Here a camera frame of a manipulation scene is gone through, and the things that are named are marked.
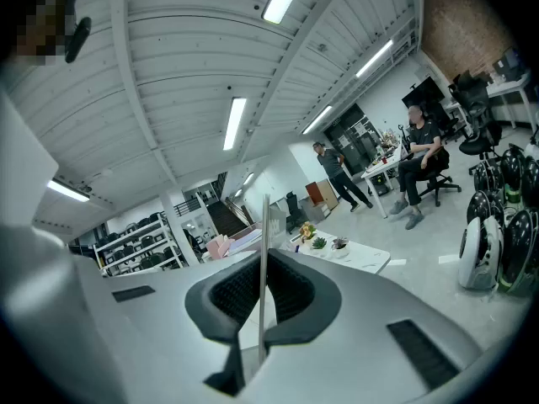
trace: white table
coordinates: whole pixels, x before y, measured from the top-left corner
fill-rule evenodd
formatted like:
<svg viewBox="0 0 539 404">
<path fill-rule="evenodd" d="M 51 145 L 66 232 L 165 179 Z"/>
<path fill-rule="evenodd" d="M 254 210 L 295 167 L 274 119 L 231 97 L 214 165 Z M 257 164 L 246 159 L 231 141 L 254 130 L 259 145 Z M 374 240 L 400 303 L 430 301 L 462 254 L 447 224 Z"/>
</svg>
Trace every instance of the white table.
<svg viewBox="0 0 539 404">
<path fill-rule="evenodd" d="M 313 256 L 315 258 L 321 258 L 323 260 L 327 260 L 328 262 L 333 262 L 349 268 L 360 269 L 361 271 L 366 271 L 367 273 L 371 274 L 380 273 L 380 271 L 382 271 L 387 263 L 391 260 L 391 255 L 389 252 L 384 252 L 383 250 L 364 246 L 363 244 L 358 244 L 357 242 L 352 241 L 348 242 L 347 245 L 350 253 L 344 258 L 336 258 L 331 251 L 333 240 L 336 237 L 316 230 L 316 236 L 314 238 L 316 239 L 317 237 L 325 238 L 325 240 L 328 242 L 323 250 L 312 250 L 305 244 L 300 244 L 300 253 Z"/>
<path fill-rule="evenodd" d="M 502 100 L 504 101 L 504 115 L 505 118 L 510 121 L 511 125 L 513 126 L 513 129 L 516 127 L 515 124 L 515 117 L 511 113 L 509 107 L 507 106 L 507 100 L 505 99 L 505 94 L 509 93 L 515 93 L 518 92 L 520 94 L 520 97 L 522 98 L 522 103 L 524 103 L 524 108 L 526 109 L 526 112 L 528 114 L 528 119 L 530 120 L 531 128 L 533 131 L 536 129 L 536 121 L 533 118 L 533 115 L 531 114 L 531 108 L 530 108 L 530 101 L 528 100 L 528 97 L 526 96 L 526 92 L 524 91 L 524 87 L 528 85 L 531 81 L 531 73 L 526 72 L 518 81 L 508 81 L 503 82 L 501 84 L 490 84 L 487 86 L 487 94 L 490 98 L 495 98 L 498 96 L 501 96 Z M 443 102 L 442 101 L 442 107 L 446 110 L 452 110 L 452 109 L 458 109 L 461 115 L 466 120 L 466 115 L 464 114 L 464 110 L 462 109 L 462 106 L 458 102 Z"/>
<path fill-rule="evenodd" d="M 385 219 L 387 218 L 386 211 L 384 210 L 384 207 L 382 206 L 382 202 L 380 202 L 380 198 L 378 197 L 378 193 L 376 189 L 374 188 L 374 184 L 372 183 L 371 178 L 383 173 L 386 176 L 387 181 L 389 182 L 389 187 L 391 187 L 391 190 L 393 190 L 393 184 L 391 182 L 391 179 L 387 176 L 387 171 L 389 169 L 393 169 L 394 167 L 398 166 L 398 164 L 401 161 L 402 151 L 403 151 L 403 144 L 400 143 L 397 149 L 393 152 L 393 155 L 387 159 L 387 163 L 380 162 L 374 167 L 368 168 L 363 173 L 363 175 L 361 175 L 361 177 L 367 182 L 369 189 L 371 189 L 376 205 L 378 205 L 378 209 L 380 210 L 382 217 Z"/>
</svg>

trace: ceiling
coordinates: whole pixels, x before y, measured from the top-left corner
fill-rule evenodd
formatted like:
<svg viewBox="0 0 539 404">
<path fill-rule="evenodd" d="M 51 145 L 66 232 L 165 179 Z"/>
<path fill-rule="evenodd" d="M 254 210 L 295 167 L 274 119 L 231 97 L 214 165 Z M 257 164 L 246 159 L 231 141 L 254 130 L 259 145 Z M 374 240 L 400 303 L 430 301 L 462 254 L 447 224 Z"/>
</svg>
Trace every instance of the ceiling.
<svg viewBox="0 0 539 404">
<path fill-rule="evenodd" d="M 174 185 L 255 166 L 327 104 L 333 114 L 347 106 L 420 37 L 420 0 L 294 0 L 281 24 L 261 18 L 268 1 L 77 0 L 77 16 L 93 21 L 77 60 L 4 74 L 61 173 L 93 188 L 86 204 L 48 191 L 36 220 L 76 236 Z M 390 38 L 398 46 L 356 80 Z M 248 101 L 223 151 L 232 97 Z"/>
</svg>

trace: black t-shirt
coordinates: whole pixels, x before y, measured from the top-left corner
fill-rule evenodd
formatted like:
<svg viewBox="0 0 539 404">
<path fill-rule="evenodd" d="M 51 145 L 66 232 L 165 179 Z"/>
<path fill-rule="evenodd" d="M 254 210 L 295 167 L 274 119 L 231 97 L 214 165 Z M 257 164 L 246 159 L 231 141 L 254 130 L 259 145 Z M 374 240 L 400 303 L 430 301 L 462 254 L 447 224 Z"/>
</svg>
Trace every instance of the black t-shirt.
<svg viewBox="0 0 539 404">
<path fill-rule="evenodd" d="M 410 128 L 410 143 L 417 145 L 434 144 L 435 138 L 440 136 L 438 125 L 433 120 L 426 120 L 421 129 Z"/>
</svg>

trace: doorway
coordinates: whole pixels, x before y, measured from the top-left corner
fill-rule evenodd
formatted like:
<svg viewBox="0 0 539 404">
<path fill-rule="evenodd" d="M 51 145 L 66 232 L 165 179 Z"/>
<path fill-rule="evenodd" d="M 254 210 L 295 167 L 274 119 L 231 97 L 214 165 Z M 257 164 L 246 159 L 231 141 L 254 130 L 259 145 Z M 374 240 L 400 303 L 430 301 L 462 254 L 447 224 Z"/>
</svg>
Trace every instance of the doorway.
<svg viewBox="0 0 539 404">
<path fill-rule="evenodd" d="M 380 136 L 359 106 L 354 104 L 324 131 L 344 156 L 350 174 L 363 173 L 376 158 Z"/>
</svg>

